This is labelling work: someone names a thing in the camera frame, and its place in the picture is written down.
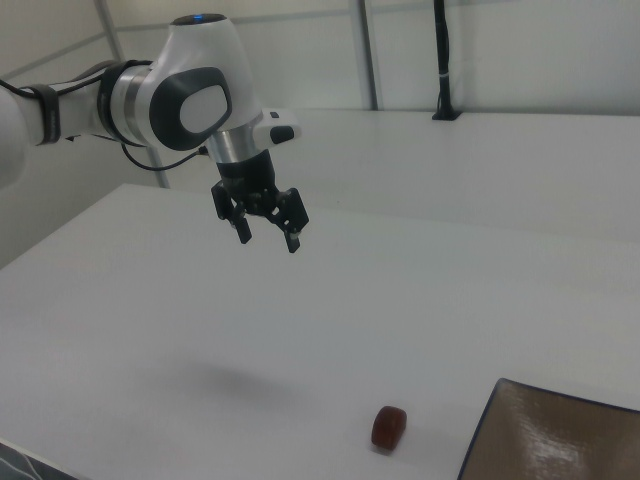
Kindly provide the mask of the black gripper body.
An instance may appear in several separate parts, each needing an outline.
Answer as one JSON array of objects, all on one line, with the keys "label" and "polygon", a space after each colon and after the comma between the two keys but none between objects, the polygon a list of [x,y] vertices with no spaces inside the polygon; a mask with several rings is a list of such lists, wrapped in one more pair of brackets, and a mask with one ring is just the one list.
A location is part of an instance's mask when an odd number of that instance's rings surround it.
[{"label": "black gripper body", "polygon": [[235,163],[218,163],[221,180],[217,183],[217,210],[231,211],[233,205],[246,211],[274,211],[291,190],[280,191],[275,185],[275,170],[268,150]]}]

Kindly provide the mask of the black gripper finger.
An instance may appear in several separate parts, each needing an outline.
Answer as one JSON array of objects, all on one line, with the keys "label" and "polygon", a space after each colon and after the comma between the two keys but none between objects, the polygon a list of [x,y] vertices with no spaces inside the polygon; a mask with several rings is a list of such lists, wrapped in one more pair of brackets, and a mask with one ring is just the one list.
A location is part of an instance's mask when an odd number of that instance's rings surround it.
[{"label": "black gripper finger", "polygon": [[244,204],[236,202],[231,197],[222,181],[211,188],[211,194],[218,218],[228,221],[236,231],[239,241],[247,244],[252,238],[252,233],[245,218]]},{"label": "black gripper finger", "polygon": [[267,219],[283,232],[288,251],[295,253],[301,245],[299,236],[309,223],[309,216],[299,191],[291,188],[275,192],[273,206],[268,211]]}]

